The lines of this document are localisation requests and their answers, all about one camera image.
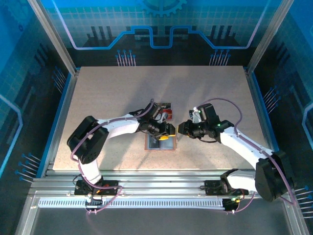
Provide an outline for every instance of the floor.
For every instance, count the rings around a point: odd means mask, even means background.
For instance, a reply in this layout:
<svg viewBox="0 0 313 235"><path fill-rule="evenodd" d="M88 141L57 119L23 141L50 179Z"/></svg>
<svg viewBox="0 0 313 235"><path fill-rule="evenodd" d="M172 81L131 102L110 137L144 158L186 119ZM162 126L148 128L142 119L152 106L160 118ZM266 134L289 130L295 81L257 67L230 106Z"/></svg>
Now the floor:
<svg viewBox="0 0 313 235"><path fill-rule="evenodd" d="M188 119L188 110L213 97L228 98L244 114L239 129L266 146L241 66L82 67L69 108L54 170L77 169L66 142L89 115L120 117L146 107L151 98L171 102L173 124ZM230 104L214 101L221 120L235 123L239 114ZM126 134L106 142L98 157L100 169L226 169L252 168L233 150L178 135L175 151L147 152L144 134Z"/></svg>

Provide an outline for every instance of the enclosure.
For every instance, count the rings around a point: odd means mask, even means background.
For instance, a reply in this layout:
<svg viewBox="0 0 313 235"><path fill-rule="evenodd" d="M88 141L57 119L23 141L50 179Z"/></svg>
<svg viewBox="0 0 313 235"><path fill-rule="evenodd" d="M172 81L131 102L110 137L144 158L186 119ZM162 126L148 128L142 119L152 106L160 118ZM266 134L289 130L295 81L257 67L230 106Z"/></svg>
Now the enclosure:
<svg viewBox="0 0 313 235"><path fill-rule="evenodd" d="M0 0L1 234L311 234L312 11L309 0ZM153 98L177 127L216 97L240 107L242 133L288 155L296 206L256 194L239 214L210 210L223 197L204 181L252 165L219 143L177 134L154 148L136 133L106 142L99 169L124 189L86 214L67 145L85 117ZM236 123L231 104L212 104Z"/></svg>

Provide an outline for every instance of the black motor joint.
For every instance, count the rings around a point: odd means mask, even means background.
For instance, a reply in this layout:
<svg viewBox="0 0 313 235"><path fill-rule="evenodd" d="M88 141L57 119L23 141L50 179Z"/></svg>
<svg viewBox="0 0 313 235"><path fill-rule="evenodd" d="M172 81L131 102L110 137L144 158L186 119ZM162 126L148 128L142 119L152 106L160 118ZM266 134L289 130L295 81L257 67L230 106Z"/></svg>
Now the black motor joint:
<svg viewBox="0 0 313 235"><path fill-rule="evenodd" d="M140 110L140 113L144 113L147 111L150 107L150 104L143 110ZM152 108L146 113L144 116L140 117L138 119L139 122L139 128L138 131L147 131L149 134L155 136L157 139L159 139L162 136L174 136L176 134L175 127L167 122L159 123L158 120L156 120L157 116L161 114L162 108L158 104L154 103L152 105Z"/></svg>
<svg viewBox="0 0 313 235"><path fill-rule="evenodd" d="M218 115L216 115L212 104L204 104L197 107L201 122L193 123L192 120L181 123L178 127L178 133L189 136L192 139L201 139L205 135L220 141L220 133L226 128L234 126L227 120L220 121ZM189 115L193 115L193 110L189 111Z"/></svg>

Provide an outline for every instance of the circuit pattern graphic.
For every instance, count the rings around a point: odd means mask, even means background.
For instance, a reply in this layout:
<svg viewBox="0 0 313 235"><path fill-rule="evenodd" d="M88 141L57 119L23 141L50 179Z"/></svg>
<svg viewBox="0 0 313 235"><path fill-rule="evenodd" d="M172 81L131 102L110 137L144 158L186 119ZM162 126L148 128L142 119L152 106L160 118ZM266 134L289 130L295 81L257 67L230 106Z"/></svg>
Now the circuit pattern graphic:
<svg viewBox="0 0 313 235"><path fill-rule="evenodd" d="M0 6L6 7L18 24L23 24L30 13L27 0L0 0Z"/></svg>
<svg viewBox="0 0 313 235"><path fill-rule="evenodd" d="M137 0L137 2L147 14L160 17L176 14L177 10L182 9L182 5L187 3L186 0Z"/></svg>

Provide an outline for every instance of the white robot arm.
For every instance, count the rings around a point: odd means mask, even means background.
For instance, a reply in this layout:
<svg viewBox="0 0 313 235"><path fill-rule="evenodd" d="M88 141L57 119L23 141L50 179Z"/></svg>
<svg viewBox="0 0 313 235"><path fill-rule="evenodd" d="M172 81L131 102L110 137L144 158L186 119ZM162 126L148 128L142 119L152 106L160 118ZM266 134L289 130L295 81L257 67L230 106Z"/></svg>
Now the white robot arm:
<svg viewBox="0 0 313 235"><path fill-rule="evenodd" d="M118 118L96 120L88 116L69 137L67 144L72 152L80 145L74 153L76 155L74 159L79 161L84 177L95 185L102 180L96 159L106 140L139 131L146 131L155 138L164 140L176 134L174 126L165 120L166 113L163 113L162 108L156 103ZM95 127L99 128L90 135L90 138L83 141L82 139Z"/></svg>
<svg viewBox="0 0 313 235"><path fill-rule="evenodd" d="M223 174L221 184L225 194L240 188L257 192L265 200L273 201L287 192L284 180L270 158L276 161L290 188L295 187L291 165L284 152L275 153L245 136L231 122L220 121L210 103L195 107L189 114L191 119L178 127L180 134L199 140L208 135L216 142L233 149L255 169L253 172L232 169Z"/></svg>

